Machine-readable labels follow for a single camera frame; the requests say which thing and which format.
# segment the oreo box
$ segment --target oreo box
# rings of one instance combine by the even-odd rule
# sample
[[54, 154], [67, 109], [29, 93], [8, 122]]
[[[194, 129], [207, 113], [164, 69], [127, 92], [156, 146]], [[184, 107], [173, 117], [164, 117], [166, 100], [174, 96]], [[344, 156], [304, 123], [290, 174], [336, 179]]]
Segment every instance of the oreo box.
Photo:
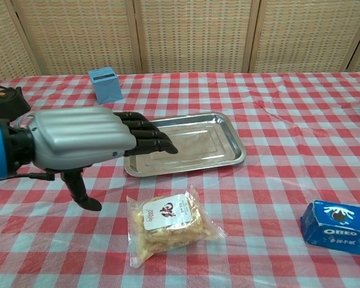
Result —
[[360, 254], [360, 207], [315, 200], [301, 217], [304, 241]]
[[122, 99], [119, 79], [112, 67], [91, 70], [88, 74], [99, 104]]

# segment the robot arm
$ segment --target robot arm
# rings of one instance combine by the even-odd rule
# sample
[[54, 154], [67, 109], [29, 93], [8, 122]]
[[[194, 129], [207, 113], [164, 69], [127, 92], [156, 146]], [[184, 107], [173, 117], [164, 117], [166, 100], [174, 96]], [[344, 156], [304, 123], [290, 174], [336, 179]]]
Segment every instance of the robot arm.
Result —
[[113, 158], [178, 150], [167, 135], [141, 114], [114, 113], [105, 107], [40, 110], [27, 128], [13, 128], [0, 120], [0, 178], [33, 162], [47, 173], [60, 173], [73, 199], [98, 211], [101, 204], [88, 197], [83, 168]]

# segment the plastic wrapper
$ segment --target plastic wrapper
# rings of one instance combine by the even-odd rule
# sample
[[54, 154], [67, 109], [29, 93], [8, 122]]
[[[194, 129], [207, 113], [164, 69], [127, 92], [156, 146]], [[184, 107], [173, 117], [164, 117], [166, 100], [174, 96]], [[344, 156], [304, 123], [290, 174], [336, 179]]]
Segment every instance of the plastic wrapper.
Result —
[[152, 255], [197, 240], [225, 237], [200, 205], [190, 187], [184, 194], [161, 196], [143, 202], [127, 198], [130, 265], [139, 267]]

